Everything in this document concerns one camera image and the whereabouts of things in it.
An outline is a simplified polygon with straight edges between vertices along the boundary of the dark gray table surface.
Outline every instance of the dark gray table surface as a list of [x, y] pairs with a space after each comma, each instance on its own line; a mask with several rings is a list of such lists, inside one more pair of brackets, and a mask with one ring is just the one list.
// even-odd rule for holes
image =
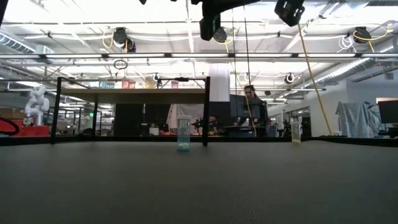
[[0, 223], [398, 223], [398, 149], [309, 141], [0, 147]]

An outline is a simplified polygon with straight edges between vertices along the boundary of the ceiling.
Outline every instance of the ceiling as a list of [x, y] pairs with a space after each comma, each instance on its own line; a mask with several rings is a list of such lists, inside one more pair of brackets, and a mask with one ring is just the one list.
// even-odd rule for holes
[[[227, 40], [229, 44], [201, 40], [198, 23], [202, 19], [201, 6], [187, 4], [190, 1], [148, 0], [143, 6], [137, 0], [41, 0], [43, 7], [35, 2], [38, 0], [9, 0], [1, 28], [25, 43], [45, 45], [56, 54], [123, 53], [123, 50], [114, 45], [111, 48], [104, 46], [104, 43], [110, 45], [109, 37], [116, 27], [126, 27], [127, 33], [136, 44], [137, 53], [303, 52], [298, 38], [298, 27], [284, 24], [274, 13], [275, 2], [270, 1], [235, 8], [221, 14], [221, 25], [225, 27], [228, 37], [235, 40]], [[357, 26], [366, 26], [372, 37], [380, 37], [389, 29], [385, 37], [373, 42], [375, 51], [378, 50], [379, 43], [395, 35], [398, 30], [395, 23], [398, 17], [396, 6], [366, 6], [367, 1], [358, 2], [306, 2], [301, 23], [307, 52], [352, 52], [352, 47], [342, 49], [339, 42], [347, 32], [352, 33]], [[321, 12], [324, 12], [324, 19], [318, 16]], [[369, 50], [368, 44], [355, 43], [353, 47], [358, 52]], [[0, 52], [20, 54], [4, 46], [0, 47]], [[98, 63], [96, 66], [68, 66], [61, 69], [59, 65], [55, 66], [64, 62], [68, 60], [57, 60], [54, 65], [35, 61], [10, 61], [20, 66], [30, 65], [26, 69], [42, 75], [46, 66], [49, 73], [55, 71], [52, 78], [110, 78], [111, 74], [113, 77], [117, 72], [113, 66], [110, 65], [107, 69], [101, 64], [109, 65], [113, 60], [95, 62]], [[129, 60], [126, 76], [135, 79], [138, 84], [142, 84], [142, 77], [151, 77], [155, 73], [161, 77], [197, 77], [206, 75], [209, 63], [213, 63], [210, 60], [174, 61], [172, 58], [151, 59], [150, 65], [147, 62], [146, 59], [138, 58]], [[286, 86], [284, 75], [288, 73], [301, 75], [301, 79], [296, 79], [293, 85], [309, 79], [308, 67], [303, 61], [280, 62], [276, 59], [274, 62], [256, 61], [249, 64], [240, 61], [236, 62], [236, 66], [232, 61], [227, 60], [224, 63], [232, 65], [232, 70], [236, 70], [242, 85], [248, 83], [248, 66], [252, 84], [261, 88]], [[316, 75], [334, 64], [335, 62], [312, 62], [310, 66]], [[231, 80], [234, 80], [234, 73], [231, 72], [231, 75]], [[194, 82], [184, 85], [200, 88]]]

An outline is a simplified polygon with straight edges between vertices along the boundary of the man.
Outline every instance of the man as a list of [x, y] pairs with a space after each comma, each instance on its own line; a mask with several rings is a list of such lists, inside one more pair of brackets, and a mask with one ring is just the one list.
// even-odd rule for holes
[[260, 104], [260, 119], [254, 118], [253, 123], [255, 125], [260, 125], [260, 126], [265, 126], [267, 122], [267, 117], [268, 117], [268, 111], [267, 111], [267, 103], [265, 101], [262, 101], [257, 95], [256, 95], [256, 89], [254, 88], [253, 85], [248, 85], [244, 87], [244, 94], [247, 96], [248, 100], [250, 101], [258, 101]]

